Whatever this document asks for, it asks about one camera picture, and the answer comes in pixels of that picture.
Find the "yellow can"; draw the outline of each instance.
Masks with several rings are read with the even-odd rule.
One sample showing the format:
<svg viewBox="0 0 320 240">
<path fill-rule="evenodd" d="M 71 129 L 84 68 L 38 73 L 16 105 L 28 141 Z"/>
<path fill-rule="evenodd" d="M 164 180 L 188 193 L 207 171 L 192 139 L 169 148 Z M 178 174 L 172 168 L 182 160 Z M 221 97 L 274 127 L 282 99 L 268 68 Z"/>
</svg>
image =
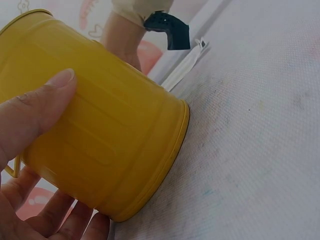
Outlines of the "yellow can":
<svg viewBox="0 0 320 240">
<path fill-rule="evenodd" d="M 0 31 L 0 102 L 72 68 L 77 92 L 58 123 L 15 159 L 116 222 L 137 213 L 172 166 L 189 121 L 185 101 L 42 9 Z"/>
</svg>

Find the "white fabric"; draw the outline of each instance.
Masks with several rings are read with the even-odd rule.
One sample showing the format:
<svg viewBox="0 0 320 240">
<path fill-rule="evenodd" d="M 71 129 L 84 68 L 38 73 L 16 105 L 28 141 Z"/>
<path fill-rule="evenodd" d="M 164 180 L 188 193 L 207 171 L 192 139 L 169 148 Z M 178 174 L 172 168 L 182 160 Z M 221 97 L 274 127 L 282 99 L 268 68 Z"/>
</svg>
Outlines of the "white fabric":
<svg viewBox="0 0 320 240">
<path fill-rule="evenodd" d="M 173 90 L 181 152 L 115 239 L 320 239 L 320 1 L 233 0 Z"/>
</svg>

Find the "black clip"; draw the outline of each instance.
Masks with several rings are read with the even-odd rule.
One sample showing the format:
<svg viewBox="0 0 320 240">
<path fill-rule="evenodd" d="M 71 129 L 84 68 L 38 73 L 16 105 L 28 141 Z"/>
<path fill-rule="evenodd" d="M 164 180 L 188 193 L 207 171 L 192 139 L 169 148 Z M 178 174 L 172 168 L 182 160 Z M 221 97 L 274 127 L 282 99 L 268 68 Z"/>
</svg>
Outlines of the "black clip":
<svg viewBox="0 0 320 240">
<path fill-rule="evenodd" d="M 144 22 L 147 31 L 165 32 L 168 41 L 168 50 L 189 50 L 189 26 L 175 16 L 163 11 L 156 11 Z"/>
</svg>

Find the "hand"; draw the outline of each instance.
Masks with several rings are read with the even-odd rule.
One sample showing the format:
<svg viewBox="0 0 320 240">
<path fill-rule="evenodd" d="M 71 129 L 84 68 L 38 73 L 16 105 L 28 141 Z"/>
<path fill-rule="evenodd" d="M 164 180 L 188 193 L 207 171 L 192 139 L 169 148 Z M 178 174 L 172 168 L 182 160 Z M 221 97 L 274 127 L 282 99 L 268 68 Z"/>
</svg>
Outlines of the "hand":
<svg viewBox="0 0 320 240">
<path fill-rule="evenodd" d="M 111 12 L 103 29 L 101 43 L 107 51 L 141 71 L 138 46 L 145 33 L 143 27 Z"/>
<path fill-rule="evenodd" d="M 74 71 L 67 69 L 39 89 L 0 104 L 0 171 L 60 118 L 76 92 Z M 26 221 L 16 211 L 28 198 L 40 177 L 25 167 L 19 178 L 0 188 L 1 240 L 106 240 L 110 220 L 78 202 L 62 224 L 74 199 L 57 191 L 42 212 Z"/>
</svg>

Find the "sleeve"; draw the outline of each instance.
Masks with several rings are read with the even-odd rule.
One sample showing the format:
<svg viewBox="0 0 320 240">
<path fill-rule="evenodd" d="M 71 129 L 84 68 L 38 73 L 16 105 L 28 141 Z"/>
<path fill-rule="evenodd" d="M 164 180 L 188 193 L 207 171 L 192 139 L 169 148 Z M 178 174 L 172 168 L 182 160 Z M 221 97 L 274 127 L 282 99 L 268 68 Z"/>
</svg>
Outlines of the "sleeve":
<svg viewBox="0 0 320 240">
<path fill-rule="evenodd" d="M 129 21 L 143 26 L 155 11 L 168 13 L 174 0 L 112 0 L 113 11 Z"/>
</svg>

